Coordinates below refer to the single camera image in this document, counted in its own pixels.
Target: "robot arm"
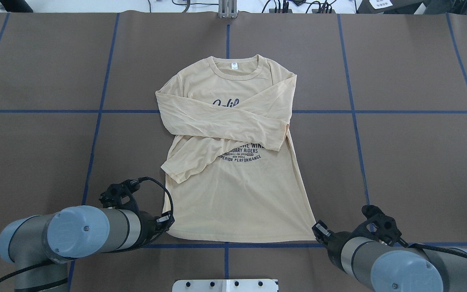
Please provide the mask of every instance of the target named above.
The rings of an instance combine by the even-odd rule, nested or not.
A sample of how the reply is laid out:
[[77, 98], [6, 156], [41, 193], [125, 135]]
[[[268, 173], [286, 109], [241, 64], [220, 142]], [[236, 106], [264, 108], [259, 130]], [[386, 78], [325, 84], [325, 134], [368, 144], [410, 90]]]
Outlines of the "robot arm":
[[[362, 213], [367, 220], [353, 232], [335, 233], [322, 221], [313, 226], [317, 241], [343, 272], [376, 292], [467, 291], [467, 249], [409, 245], [394, 218], [378, 207], [364, 206]], [[369, 224], [376, 231], [369, 231]]]
[[[160, 185], [170, 200], [171, 210], [160, 217], [140, 211], [132, 196], [145, 180]], [[126, 197], [129, 201], [122, 203]], [[140, 248], [156, 240], [174, 223], [172, 198], [165, 187], [152, 178], [110, 185], [99, 200], [104, 208], [68, 207], [55, 214], [24, 218], [5, 227], [0, 235], [2, 259], [15, 264], [18, 270], [30, 269], [16, 275], [16, 291], [67, 292], [66, 263], [93, 253]]]

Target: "white floor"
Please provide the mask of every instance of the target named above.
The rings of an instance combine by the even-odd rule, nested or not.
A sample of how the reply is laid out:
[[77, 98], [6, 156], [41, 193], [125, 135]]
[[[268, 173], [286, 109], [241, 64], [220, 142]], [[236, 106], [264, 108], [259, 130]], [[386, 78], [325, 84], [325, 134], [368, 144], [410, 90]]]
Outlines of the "white floor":
[[[122, 12], [128, 10], [134, 11], [149, 11], [148, 0], [26, 0], [28, 5], [39, 13], [55, 13], [55, 12]], [[176, 3], [185, 3], [185, 0], [174, 0]], [[217, 3], [218, 0], [191, 0], [192, 2]], [[337, 13], [355, 13], [355, 0], [336, 0], [332, 4], [333, 9]], [[171, 0], [150, 0], [152, 12], [181, 12], [184, 6], [174, 5]], [[248, 11], [250, 13], [260, 13], [263, 9], [266, 0], [238, 0], [237, 8], [240, 11]], [[309, 4], [296, 6], [294, 3], [289, 4], [289, 9], [293, 13], [306, 12]], [[268, 9], [274, 8], [273, 0], [267, 5], [265, 12]], [[311, 9], [317, 8], [317, 5], [311, 6]], [[416, 14], [421, 14], [424, 11], [424, 6], [421, 5]], [[217, 11], [217, 6], [213, 5], [191, 5], [189, 12], [201, 11]]]

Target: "neckline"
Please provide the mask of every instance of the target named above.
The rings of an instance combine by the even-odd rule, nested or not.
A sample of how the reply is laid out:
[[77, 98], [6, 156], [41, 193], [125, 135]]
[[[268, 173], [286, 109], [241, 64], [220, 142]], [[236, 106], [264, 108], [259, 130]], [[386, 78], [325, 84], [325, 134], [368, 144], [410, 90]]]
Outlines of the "neckline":
[[[228, 80], [250, 80], [252, 78], [255, 78], [257, 75], [261, 74], [264, 65], [266, 64], [266, 58], [261, 56], [261, 55], [255, 55], [251, 58], [245, 58], [245, 59], [221, 59], [221, 58], [216, 58], [213, 56], [210, 56], [206, 58], [206, 60], [209, 63], [210, 68], [212, 71], [219, 77], [228, 79]], [[257, 61], [257, 69], [254, 70], [254, 72], [251, 72], [250, 74], [247, 75], [230, 75], [222, 72], [217, 68], [217, 63], [247, 63], [247, 62], [252, 62], [252, 61]]]

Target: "white label sticker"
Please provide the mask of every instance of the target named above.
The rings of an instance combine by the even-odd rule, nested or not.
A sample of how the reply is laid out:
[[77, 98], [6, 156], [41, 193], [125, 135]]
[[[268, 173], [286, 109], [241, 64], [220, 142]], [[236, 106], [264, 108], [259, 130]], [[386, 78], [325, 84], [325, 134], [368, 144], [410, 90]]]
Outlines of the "white label sticker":
[[392, 3], [390, 0], [369, 0], [371, 2], [372, 7], [374, 9], [381, 9], [385, 7], [392, 6]]

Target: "beige long-sleeve shirt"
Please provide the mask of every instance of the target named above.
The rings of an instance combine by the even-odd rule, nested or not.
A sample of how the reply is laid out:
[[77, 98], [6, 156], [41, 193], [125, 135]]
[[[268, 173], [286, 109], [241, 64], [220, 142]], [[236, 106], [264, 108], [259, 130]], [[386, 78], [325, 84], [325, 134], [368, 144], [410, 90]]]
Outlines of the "beige long-sleeve shirt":
[[315, 239], [289, 133], [295, 83], [295, 74], [259, 55], [209, 57], [156, 92], [163, 124], [176, 135], [161, 166], [174, 200], [169, 234], [228, 242]]

